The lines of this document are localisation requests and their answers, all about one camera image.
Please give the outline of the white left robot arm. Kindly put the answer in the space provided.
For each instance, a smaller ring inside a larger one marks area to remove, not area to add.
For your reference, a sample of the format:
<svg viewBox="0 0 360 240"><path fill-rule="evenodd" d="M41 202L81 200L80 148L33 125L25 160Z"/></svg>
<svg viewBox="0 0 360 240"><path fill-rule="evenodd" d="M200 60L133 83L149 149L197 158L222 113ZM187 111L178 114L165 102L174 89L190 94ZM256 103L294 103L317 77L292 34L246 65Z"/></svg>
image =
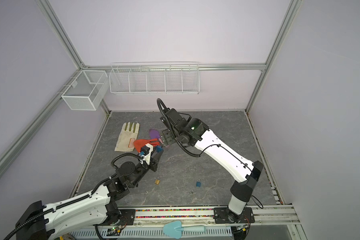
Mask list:
<svg viewBox="0 0 360 240"><path fill-rule="evenodd" d="M101 180L84 194L57 203L31 204L5 238L18 240L54 240L70 232L94 225L110 225L124 218L117 201L148 171L157 171L163 150L124 153L111 161L115 173Z"/></svg>

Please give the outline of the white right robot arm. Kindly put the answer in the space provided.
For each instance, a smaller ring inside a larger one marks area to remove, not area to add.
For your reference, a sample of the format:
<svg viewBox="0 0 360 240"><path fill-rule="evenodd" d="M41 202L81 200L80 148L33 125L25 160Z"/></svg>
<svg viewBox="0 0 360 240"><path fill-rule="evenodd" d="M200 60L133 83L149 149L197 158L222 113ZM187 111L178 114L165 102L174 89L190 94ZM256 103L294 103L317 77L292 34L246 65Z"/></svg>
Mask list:
<svg viewBox="0 0 360 240"><path fill-rule="evenodd" d="M252 162L241 156L220 140L210 127L197 118L184 118L183 113L167 108L161 99L157 99L161 121L166 130L162 132L164 145L177 144L187 155L200 158L208 155L234 178L230 188L232 194L228 207L215 214L215 219L223 223L251 222L251 214L246 213L247 203L253 197L253 191L260 179L264 165Z"/></svg>

